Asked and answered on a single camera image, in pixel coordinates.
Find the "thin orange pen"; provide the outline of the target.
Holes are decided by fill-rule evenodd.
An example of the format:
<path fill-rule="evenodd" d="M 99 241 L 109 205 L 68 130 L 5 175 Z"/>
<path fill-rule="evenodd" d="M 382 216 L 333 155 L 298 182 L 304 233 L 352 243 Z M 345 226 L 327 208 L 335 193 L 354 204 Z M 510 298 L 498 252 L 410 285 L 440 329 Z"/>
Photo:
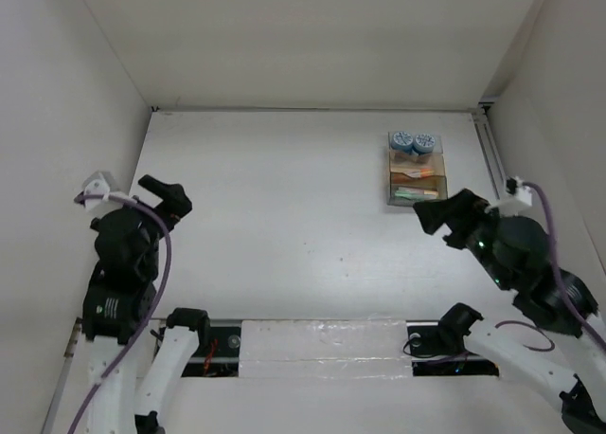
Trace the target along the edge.
<path fill-rule="evenodd" d="M 402 174 L 411 179 L 421 179 L 431 177 L 435 174 L 435 172 L 433 169 L 413 169 L 405 170 L 402 172 Z"/>

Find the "green-capped clear highlighter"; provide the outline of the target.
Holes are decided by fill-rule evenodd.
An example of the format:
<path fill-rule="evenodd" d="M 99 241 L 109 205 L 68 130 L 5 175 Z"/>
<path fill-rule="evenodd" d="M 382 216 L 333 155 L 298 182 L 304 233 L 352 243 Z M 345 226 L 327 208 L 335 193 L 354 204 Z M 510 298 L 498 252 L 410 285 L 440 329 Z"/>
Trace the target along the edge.
<path fill-rule="evenodd" d="M 406 199 L 406 200 L 414 200 L 414 199 L 418 199 L 419 196 L 413 192 L 409 192 L 409 191 L 396 191 L 394 193 L 394 197 L 395 198 L 399 198 L 399 199 Z"/>

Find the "blue round putty jar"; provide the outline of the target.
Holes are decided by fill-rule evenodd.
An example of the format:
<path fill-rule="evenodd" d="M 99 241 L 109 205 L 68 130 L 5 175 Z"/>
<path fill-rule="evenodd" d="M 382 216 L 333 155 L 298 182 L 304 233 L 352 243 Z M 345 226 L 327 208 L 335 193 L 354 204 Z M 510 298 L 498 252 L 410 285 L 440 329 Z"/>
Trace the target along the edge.
<path fill-rule="evenodd" d="M 404 131 L 391 133 L 389 146 L 391 150 L 410 154 L 414 146 L 414 136 Z"/>

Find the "yellow-capped pink highlighter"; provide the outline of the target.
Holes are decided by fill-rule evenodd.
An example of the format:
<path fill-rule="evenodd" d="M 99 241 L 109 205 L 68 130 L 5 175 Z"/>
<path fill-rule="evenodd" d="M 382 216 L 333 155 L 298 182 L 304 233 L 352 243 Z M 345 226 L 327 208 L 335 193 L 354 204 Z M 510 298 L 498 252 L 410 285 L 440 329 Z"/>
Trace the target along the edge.
<path fill-rule="evenodd" d="M 438 193 L 436 191 L 425 190 L 417 193 L 417 196 L 422 198 L 436 199 L 438 198 Z"/>

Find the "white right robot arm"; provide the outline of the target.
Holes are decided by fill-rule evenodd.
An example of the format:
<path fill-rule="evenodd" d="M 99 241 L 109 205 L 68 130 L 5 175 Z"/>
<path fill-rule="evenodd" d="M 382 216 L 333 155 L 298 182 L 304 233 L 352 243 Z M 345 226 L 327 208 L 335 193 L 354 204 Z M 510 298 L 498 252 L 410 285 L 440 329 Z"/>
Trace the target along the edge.
<path fill-rule="evenodd" d="M 419 364 L 476 356 L 540 394 L 572 433 L 605 430 L 605 338 L 598 303 L 557 262 L 552 234 L 504 204 L 470 190 L 418 202 L 423 231 L 445 226 L 445 244 L 467 250 L 496 287 L 513 295 L 522 319 L 490 321 L 458 302 L 439 320 L 408 329 L 404 349 Z"/>

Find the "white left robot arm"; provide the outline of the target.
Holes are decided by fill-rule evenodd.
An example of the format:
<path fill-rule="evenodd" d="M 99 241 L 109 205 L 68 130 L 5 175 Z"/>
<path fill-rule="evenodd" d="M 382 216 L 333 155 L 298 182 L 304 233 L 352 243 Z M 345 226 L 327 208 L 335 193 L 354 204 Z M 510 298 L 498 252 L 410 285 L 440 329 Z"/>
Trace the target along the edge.
<path fill-rule="evenodd" d="M 187 362 L 210 346 L 207 311 L 178 307 L 143 378 L 139 346 L 164 296 L 173 260 L 170 233 L 192 211 L 180 184 L 148 174 L 138 184 L 159 198 L 150 206 L 121 191 L 109 172 L 82 184 L 76 204 L 93 214 L 94 266 L 82 303 L 81 330 L 91 346 L 90 388 L 68 430 L 163 433 L 168 405 Z"/>

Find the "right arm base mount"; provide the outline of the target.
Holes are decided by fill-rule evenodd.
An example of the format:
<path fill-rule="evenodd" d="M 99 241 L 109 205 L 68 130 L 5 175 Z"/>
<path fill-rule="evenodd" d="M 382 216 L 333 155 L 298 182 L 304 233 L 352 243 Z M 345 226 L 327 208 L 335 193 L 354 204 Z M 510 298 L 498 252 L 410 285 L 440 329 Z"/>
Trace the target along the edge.
<path fill-rule="evenodd" d="M 412 359 L 414 377 L 499 376 L 488 359 L 469 352 L 464 338 L 482 315 L 457 303 L 438 320 L 407 320 L 402 353 Z"/>

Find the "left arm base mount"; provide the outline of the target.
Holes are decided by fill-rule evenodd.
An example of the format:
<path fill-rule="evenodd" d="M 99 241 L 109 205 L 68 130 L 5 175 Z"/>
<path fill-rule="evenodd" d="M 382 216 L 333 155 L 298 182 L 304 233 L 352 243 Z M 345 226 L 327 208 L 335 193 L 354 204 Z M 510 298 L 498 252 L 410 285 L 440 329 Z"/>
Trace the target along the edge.
<path fill-rule="evenodd" d="M 241 350 L 240 320 L 211 320 L 208 312 L 178 307 L 167 318 L 159 318 L 151 329 L 155 338 L 154 356 L 157 356 L 165 331 L 169 326 L 186 326 L 200 337 L 198 349 L 184 366 L 182 377 L 237 377 Z"/>

